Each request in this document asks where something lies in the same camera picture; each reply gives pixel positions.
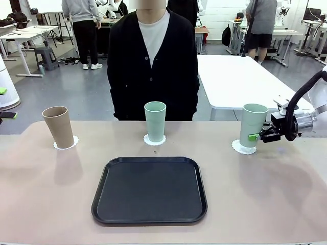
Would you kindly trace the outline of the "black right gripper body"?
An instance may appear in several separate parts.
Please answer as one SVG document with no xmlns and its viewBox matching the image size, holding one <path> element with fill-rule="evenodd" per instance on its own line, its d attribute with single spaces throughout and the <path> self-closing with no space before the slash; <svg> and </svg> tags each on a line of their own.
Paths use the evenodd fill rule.
<svg viewBox="0 0 327 245">
<path fill-rule="evenodd" d="M 281 112 L 271 113 L 271 126 L 274 135 L 290 136 L 291 135 L 291 113 L 286 112 L 281 115 Z"/>
</svg>

